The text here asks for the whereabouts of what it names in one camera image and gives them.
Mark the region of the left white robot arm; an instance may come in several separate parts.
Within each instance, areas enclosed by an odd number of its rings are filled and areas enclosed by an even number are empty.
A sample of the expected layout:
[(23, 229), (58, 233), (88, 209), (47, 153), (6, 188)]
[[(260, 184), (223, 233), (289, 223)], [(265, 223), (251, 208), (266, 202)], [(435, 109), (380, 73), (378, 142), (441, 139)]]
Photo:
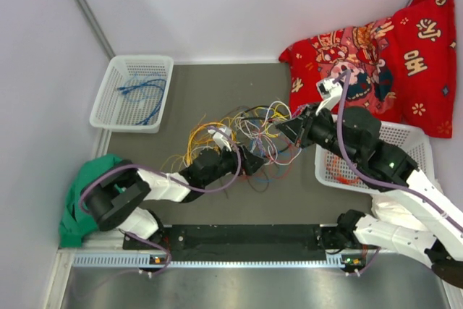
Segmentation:
[(143, 201), (190, 203), (215, 192), (206, 187), (226, 175), (252, 176), (265, 163), (243, 145), (236, 151), (206, 148), (189, 166), (174, 173), (152, 172), (121, 161), (82, 190), (79, 205), (93, 217), (99, 231), (118, 229), (153, 249), (163, 242), (163, 224), (154, 212), (140, 207)]

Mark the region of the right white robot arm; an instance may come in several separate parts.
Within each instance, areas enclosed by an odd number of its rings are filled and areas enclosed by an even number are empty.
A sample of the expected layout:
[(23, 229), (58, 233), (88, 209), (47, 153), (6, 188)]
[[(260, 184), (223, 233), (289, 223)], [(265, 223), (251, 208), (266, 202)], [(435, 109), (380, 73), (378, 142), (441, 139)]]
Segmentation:
[(374, 245), (407, 256), (445, 282), (462, 287), (462, 211), (400, 147), (380, 138), (381, 121), (361, 107), (339, 111), (308, 106), (276, 125), (296, 147), (318, 145), (344, 159), (370, 188), (403, 205), (426, 228), (409, 229), (348, 211), (338, 220), (347, 248)]

